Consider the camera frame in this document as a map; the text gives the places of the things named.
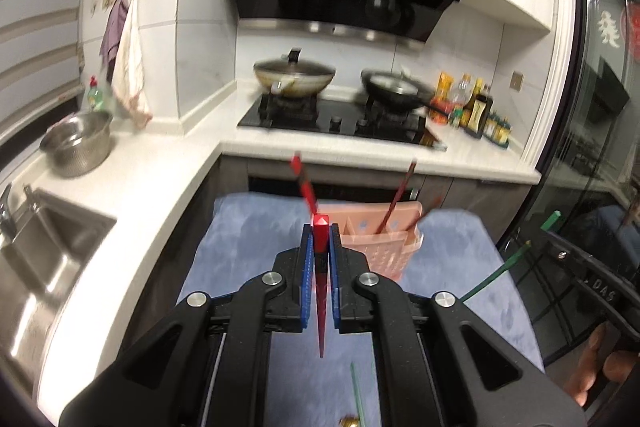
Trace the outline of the right hand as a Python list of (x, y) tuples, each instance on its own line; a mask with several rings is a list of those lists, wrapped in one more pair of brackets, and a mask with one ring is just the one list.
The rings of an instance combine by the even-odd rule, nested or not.
[(578, 359), (574, 373), (564, 384), (564, 391), (581, 407), (588, 399), (588, 391), (596, 383), (599, 372), (612, 383), (623, 384), (639, 363), (638, 353), (630, 351), (613, 351), (603, 361), (599, 353), (603, 347), (608, 324), (598, 325), (589, 336), (586, 347)]

